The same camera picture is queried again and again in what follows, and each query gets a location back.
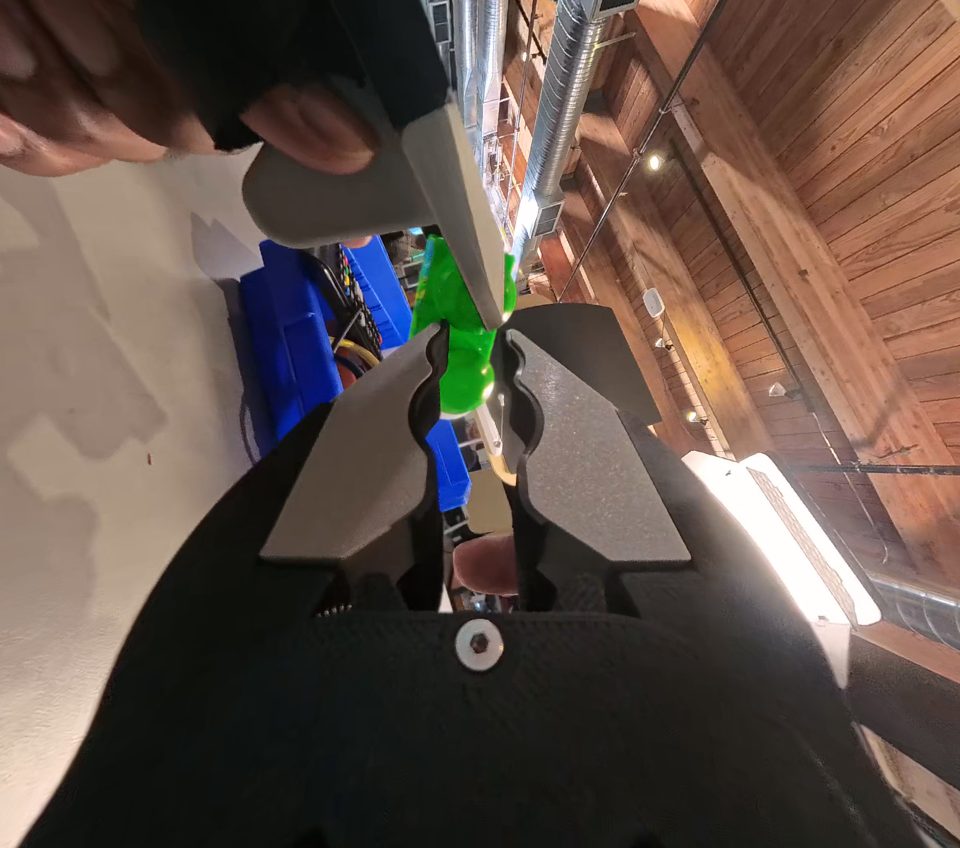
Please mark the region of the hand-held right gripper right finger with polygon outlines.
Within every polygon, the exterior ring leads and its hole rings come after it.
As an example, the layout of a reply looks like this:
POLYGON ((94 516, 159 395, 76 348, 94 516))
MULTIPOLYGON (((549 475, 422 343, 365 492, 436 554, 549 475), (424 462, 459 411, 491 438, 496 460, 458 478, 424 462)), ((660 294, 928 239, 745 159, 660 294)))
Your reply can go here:
POLYGON ((625 578, 692 558, 617 408, 519 330, 503 342, 519 608, 635 612, 625 578))

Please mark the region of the blue plastic bin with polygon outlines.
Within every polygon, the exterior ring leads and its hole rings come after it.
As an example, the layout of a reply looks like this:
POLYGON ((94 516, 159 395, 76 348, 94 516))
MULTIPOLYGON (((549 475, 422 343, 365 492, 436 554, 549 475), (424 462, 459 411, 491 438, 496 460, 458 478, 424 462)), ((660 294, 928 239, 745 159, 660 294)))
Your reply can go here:
POLYGON ((267 433, 258 437, 263 450, 277 446, 311 410, 344 391, 335 352, 359 356, 369 374, 409 338, 412 312, 382 238, 345 251, 381 334, 380 360, 351 341, 334 340, 333 316, 310 252, 264 240, 261 266, 241 276, 242 307, 269 418, 267 433))

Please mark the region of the person's right hand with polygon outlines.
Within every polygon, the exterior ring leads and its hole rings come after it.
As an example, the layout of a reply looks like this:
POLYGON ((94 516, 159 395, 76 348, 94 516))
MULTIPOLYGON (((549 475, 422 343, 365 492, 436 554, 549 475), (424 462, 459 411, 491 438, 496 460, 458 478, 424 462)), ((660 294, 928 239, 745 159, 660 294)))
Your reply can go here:
POLYGON ((452 553, 453 586, 484 595, 517 596, 516 557, 510 534, 489 534, 462 542, 452 553))

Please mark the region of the black remote control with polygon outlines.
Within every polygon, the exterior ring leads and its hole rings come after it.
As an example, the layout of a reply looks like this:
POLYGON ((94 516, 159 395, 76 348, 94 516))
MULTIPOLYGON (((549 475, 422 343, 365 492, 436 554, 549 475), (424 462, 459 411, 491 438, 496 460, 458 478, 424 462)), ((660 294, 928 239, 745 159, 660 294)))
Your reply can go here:
POLYGON ((316 247, 311 254, 318 290, 333 316, 334 340, 342 345, 351 341, 380 360, 381 334, 346 249, 336 242, 316 247))

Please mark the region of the studio light panel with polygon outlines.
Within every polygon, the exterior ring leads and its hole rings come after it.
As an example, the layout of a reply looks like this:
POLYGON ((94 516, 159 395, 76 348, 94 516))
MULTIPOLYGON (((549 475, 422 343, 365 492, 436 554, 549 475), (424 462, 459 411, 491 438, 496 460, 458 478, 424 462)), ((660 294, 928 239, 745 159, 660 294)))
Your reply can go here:
POLYGON ((736 461, 690 451, 682 460, 762 552, 846 689, 853 635, 879 623, 882 610, 843 540, 821 524, 772 456, 736 461))

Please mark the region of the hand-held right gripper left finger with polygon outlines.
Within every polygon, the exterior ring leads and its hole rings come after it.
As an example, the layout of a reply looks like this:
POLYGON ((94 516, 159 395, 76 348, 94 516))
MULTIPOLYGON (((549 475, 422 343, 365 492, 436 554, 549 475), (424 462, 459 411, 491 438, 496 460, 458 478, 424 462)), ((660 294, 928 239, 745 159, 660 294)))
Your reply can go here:
POLYGON ((439 610, 443 519, 426 436, 440 419, 449 342, 445 323, 427 327, 331 405, 262 560, 328 570, 353 603, 363 581, 383 577, 407 608, 439 610))

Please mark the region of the person's left hand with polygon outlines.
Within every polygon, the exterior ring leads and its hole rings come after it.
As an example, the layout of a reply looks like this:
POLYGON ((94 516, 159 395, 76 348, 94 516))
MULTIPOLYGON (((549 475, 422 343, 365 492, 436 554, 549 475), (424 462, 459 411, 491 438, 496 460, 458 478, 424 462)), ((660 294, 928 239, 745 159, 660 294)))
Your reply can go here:
MULTIPOLYGON (((44 177, 170 152, 214 155, 213 140, 151 54, 125 0, 2 0, 2 165, 44 177)), ((330 87, 281 85, 242 115, 307 168, 351 174, 374 130, 330 87)))

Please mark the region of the green plastic block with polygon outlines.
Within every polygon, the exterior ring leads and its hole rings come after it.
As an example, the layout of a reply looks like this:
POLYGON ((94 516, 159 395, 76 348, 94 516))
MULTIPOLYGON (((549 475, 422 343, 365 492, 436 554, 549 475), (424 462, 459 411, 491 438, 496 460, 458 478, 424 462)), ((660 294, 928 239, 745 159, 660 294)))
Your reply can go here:
POLYGON ((425 244, 412 309, 410 335, 447 322, 447 368, 439 379, 443 414, 459 417, 476 410, 494 391, 491 363, 496 330, 486 328, 447 241, 436 234, 425 244))

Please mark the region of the large silver ventilation duct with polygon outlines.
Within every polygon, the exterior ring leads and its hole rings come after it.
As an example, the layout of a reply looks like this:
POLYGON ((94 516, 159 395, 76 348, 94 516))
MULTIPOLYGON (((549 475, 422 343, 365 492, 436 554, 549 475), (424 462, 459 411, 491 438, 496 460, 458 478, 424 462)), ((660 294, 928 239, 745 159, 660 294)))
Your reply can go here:
POLYGON ((536 253, 562 210, 561 178, 601 56, 607 20, 639 0, 558 0, 511 253, 518 268, 536 253))

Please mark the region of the black board with wooden frame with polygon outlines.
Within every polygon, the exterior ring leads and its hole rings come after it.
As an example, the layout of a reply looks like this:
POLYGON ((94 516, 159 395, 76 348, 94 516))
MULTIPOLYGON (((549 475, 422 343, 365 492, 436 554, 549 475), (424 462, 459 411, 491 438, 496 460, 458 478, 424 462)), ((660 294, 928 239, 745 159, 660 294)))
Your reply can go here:
POLYGON ((516 484, 522 452, 522 443, 510 424, 512 396, 505 346, 509 329, 521 332, 643 426, 662 422, 662 414, 611 308, 589 303, 558 304, 540 295, 522 295, 497 332, 490 356, 494 390, 487 404, 502 447, 501 454, 491 457, 490 464, 506 484, 516 484))

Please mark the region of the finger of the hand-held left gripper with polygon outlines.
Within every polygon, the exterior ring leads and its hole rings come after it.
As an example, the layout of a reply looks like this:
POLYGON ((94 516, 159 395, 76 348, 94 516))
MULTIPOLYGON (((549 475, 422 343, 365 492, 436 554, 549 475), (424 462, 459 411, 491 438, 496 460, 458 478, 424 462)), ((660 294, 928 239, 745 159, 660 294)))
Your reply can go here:
POLYGON ((334 87, 380 138, 372 162, 350 175, 307 169, 264 144, 242 193, 259 229, 306 248, 435 224, 446 239, 487 329, 505 321, 505 246, 489 204, 456 94, 396 129, 377 92, 336 75, 334 87))

